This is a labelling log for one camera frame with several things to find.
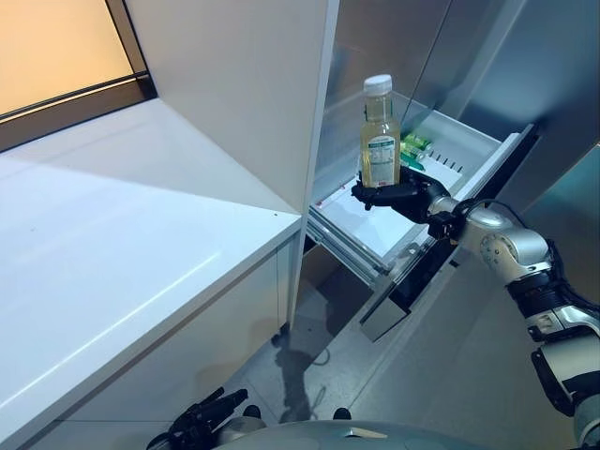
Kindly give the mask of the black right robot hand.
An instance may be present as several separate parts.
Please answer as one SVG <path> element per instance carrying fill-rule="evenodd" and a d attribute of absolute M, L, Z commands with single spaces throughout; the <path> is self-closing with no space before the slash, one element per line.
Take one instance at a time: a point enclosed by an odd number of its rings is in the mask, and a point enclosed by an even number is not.
<path fill-rule="evenodd" d="M 438 180 L 409 167 L 400 167 L 400 183 L 385 187 L 366 187 L 362 178 L 351 189 L 352 196 L 367 211 L 372 207 L 390 207 L 415 224 L 426 224 L 429 207 L 450 193 Z"/>

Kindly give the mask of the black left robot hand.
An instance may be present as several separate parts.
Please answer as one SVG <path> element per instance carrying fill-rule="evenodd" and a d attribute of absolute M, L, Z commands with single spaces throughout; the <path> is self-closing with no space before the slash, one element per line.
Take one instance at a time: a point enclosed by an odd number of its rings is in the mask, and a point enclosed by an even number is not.
<path fill-rule="evenodd" d="M 168 431 L 171 449 L 213 448 L 218 426 L 247 399 L 247 389 L 225 395 L 224 388 L 219 387 L 200 403 L 192 404 L 174 420 Z"/>

